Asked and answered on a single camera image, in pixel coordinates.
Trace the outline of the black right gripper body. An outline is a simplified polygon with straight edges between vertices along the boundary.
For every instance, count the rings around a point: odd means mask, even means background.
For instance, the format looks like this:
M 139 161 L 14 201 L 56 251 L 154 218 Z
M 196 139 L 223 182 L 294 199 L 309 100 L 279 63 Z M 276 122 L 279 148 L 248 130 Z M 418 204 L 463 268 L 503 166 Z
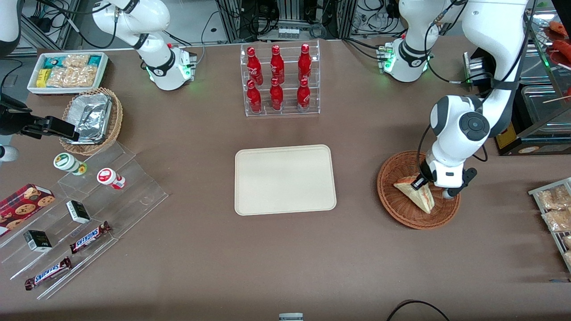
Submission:
M 22 136 L 41 137 L 41 134 L 30 133 L 26 130 L 29 125 L 36 129 L 35 122 L 37 120 L 40 118 L 31 114 L 31 109 L 27 108 L 26 104 L 7 94 L 1 94 L 0 134 L 2 136 L 20 134 Z

